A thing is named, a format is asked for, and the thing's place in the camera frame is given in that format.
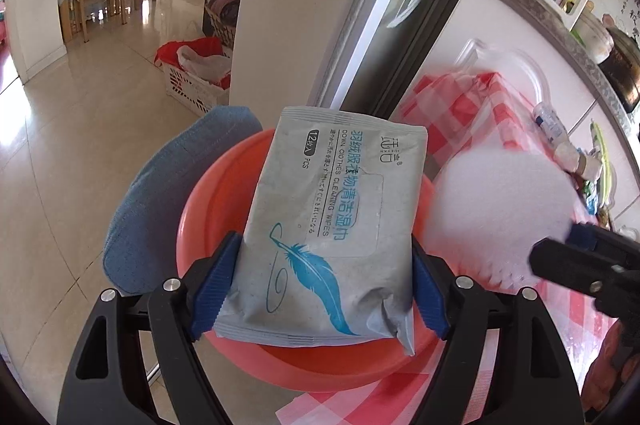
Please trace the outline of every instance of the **blue towel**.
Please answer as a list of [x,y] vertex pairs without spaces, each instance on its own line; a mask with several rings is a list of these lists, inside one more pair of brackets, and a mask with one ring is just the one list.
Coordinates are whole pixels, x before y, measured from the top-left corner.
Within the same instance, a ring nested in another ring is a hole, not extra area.
[[217,106],[142,167],[104,243],[102,266],[115,287],[141,294],[177,277],[175,242],[189,194],[227,149],[261,130],[248,108]]

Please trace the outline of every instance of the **glossy floor tile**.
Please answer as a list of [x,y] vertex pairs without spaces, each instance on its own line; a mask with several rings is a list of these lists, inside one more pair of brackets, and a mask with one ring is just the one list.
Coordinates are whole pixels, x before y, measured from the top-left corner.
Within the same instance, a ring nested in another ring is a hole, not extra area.
[[[234,425],[279,425],[276,411],[301,394],[246,374],[223,357],[206,338],[196,342],[195,349],[216,396]],[[158,415],[178,423],[162,376],[152,385],[151,394]]]
[[7,41],[0,43],[0,93],[18,78]]
[[[196,120],[152,62],[161,44],[202,36],[203,2],[145,0],[126,25],[90,22],[87,43],[76,35],[65,57],[0,94],[0,329],[51,423],[79,332],[111,285],[111,216],[140,167]],[[150,333],[141,343],[150,368]],[[164,409],[166,389],[153,391]]]

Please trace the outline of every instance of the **blue feather graphic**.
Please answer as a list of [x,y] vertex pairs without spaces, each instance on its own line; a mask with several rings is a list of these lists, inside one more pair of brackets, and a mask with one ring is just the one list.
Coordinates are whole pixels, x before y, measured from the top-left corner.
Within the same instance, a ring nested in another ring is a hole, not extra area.
[[340,287],[331,265],[319,255],[306,251],[304,245],[285,245],[274,237],[274,233],[279,233],[280,237],[282,236],[280,223],[274,225],[271,230],[269,235],[271,241],[285,251],[287,261],[289,261],[300,284],[318,295],[334,327],[345,335],[357,336],[349,329],[347,320],[342,313]]

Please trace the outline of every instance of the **down clothes cleaning wipes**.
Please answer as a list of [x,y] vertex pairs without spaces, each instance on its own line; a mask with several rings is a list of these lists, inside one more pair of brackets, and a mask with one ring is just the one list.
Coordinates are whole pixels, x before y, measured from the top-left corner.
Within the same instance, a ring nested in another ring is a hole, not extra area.
[[397,338],[414,354],[411,231],[425,128],[286,108],[219,337],[287,347]]

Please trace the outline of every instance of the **red and white checkered tablecloth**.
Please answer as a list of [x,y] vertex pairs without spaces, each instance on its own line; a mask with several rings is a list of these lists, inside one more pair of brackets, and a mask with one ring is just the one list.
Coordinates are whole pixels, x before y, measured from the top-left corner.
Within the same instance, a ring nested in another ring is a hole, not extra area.
[[[545,154],[553,152],[534,123],[531,101],[497,73],[424,76],[405,95],[393,122],[425,126],[427,154],[438,165],[475,146]],[[593,221],[576,196],[574,219]],[[551,315],[571,361],[578,385],[614,320],[593,309],[590,298],[541,281],[535,287]],[[465,423],[478,418],[488,393],[497,347],[490,331]],[[443,344],[427,349],[398,373],[364,387],[334,393],[307,393],[276,415],[282,425],[406,425],[437,366]]]

